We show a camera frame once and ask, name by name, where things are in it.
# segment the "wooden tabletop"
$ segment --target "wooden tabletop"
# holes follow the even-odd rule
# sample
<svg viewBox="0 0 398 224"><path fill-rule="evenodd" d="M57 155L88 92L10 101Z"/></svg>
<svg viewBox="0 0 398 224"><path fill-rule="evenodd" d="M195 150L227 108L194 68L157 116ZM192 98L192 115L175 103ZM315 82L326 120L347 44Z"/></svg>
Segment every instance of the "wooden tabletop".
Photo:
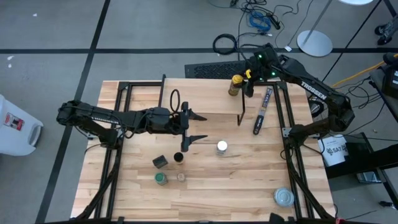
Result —
<svg viewBox="0 0 398 224"><path fill-rule="evenodd" d="M181 101L187 101L195 113L211 114L241 114L242 97L226 94L231 80L212 80L192 78L166 78L164 83L162 107L170 109L170 96L174 89L178 89ZM177 96L174 94L174 105Z"/></svg>
<svg viewBox="0 0 398 224"><path fill-rule="evenodd" d="M113 109L117 87L117 81L103 82L98 106ZM295 123L312 123L305 91L291 84L288 89ZM254 96L246 98L246 114L240 126L233 114L207 114L208 121L190 121L189 135L207 134L208 137L189 147L182 165L173 160L174 153L180 150L181 136L144 133L125 139L113 219L123 216L126 220L148 221L261 221L268 220L271 212L285 218L295 216L293 208L282 208L273 199L276 189L290 188L286 161L280 157L283 144L274 97L271 97L260 134L252 134L265 92L266 86L256 86ZM157 86L135 86L130 110L157 106L159 93ZM288 126L284 102L282 109ZM216 155L216 143L220 140L228 143L224 156ZM98 141L90 141L88 147L94 144ZM305 144L318 149L316 140L307 140ZM334 215L321 156L305 147L301 152L310 190ZM81 213L97 192L104 155L105 150L100 147L86 153L71 217ZM159 170L152 160L160 155L164 155L169 164ZM168 184L161 186L155 182L157 172L167 175ZM186 175L185 182L177 180L180 172ZM301 190L299 197L306 216ZM107 201L108 194L104 196L103 217Z"/></svg>

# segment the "white stand base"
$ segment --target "white stand base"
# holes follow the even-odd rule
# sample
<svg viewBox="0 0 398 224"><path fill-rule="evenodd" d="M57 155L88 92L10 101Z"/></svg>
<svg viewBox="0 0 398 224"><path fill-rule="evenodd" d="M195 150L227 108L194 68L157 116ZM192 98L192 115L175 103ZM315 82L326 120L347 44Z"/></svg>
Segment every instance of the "white stand base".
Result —
<svg viewBox="0 0 398 224"><path fill-rule="evenodd" d="M314 30L307 42L303 44L309 32L309 30L306 30L298 35L298 47L300 47L304 53L314 57L323 57L330 54L331 50L333 50L333 44L327 35L319 31Z"/></svg>

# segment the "white sign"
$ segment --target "white sign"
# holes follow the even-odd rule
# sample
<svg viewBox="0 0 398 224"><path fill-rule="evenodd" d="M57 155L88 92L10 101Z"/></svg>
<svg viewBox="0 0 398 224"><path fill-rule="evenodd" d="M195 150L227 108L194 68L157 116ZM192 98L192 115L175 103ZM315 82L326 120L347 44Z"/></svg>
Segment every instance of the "white sign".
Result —
<svg viewBox="0 0 398 224"><path fill-rule="evenodd" d="M345 161L344 156L348 156L346 142L346 139L340 134L323 139L323 144L321 140L318 140L319 148L321 152L323 151L322 156L327 166Z"/></svg>

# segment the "white trash bin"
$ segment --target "white trash bin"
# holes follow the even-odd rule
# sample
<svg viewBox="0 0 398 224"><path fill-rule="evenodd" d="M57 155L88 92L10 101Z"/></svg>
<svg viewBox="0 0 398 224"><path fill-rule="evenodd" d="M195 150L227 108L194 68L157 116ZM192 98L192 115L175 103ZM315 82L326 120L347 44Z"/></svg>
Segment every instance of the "white trash bin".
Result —
<svg viewBox="0 0 398 224"><path fill-rule="evenodd" d="M43 123L0 95L0 153L26 156L36 149Z"/></svg>

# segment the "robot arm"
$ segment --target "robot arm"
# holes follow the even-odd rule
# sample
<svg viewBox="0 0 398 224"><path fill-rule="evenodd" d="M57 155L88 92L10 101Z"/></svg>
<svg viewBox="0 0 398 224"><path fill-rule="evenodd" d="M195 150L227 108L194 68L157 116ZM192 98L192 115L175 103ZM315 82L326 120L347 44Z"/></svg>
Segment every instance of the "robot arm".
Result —
<svg viewBox="0 0 398 224"><path fill-rule="evenodd" d="M189 119L205 121L206 118L188 109L188 102L182 103L182 110L171 113L167 108L155 107L141 111L119 112L91 106L74 100L62 104L58 109L57 121L62 125L72 125L98 136L101 146L117 149L121 137L131 138L134 134L182 135L181 151L187 152L189 145L197 139L207 136L187 137ZM119 128L104 128L95 121L118 124Z"/></svg>
<svg viewBox="0 0 398 224"><path fill-rule="evenodd" d="M264 50L254 53L254 56L246 61L246 68L251 71L251 77L248 77L248 82L243 87L248 97L252 97L255 81L279 77L282 81L298 84L328 105L327 118L306 126L297 124L292 127L289 138L294 139L298 146L312 134L324 136L330 130L344 131L354 119L350 100L346 95L310 75L296 59L285 55L278 56L271 44L266 44Z"/></svg>

